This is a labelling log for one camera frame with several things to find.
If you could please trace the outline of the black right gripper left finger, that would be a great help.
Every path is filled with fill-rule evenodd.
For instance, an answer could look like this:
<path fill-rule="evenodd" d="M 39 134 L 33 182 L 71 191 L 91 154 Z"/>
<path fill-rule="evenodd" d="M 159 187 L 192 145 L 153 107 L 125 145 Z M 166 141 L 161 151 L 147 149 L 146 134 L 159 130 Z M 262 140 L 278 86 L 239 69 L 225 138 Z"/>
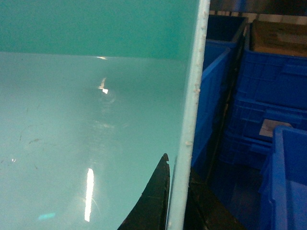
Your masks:
<path fill-rule="evenodd" d="M 170 167 L 165 153 L 134 208 L 119 230 L 164 230 L 168 209 Z"/>

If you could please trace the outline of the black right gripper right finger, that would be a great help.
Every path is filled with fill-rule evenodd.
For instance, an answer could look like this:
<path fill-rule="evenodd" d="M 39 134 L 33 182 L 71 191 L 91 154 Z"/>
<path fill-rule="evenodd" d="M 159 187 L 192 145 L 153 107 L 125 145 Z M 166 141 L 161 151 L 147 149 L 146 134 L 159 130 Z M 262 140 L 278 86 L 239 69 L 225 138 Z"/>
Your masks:
<path fill-rule="evenodd" d="M 185 230 L 244 230 L 193 168 L 184 217 Z"/>

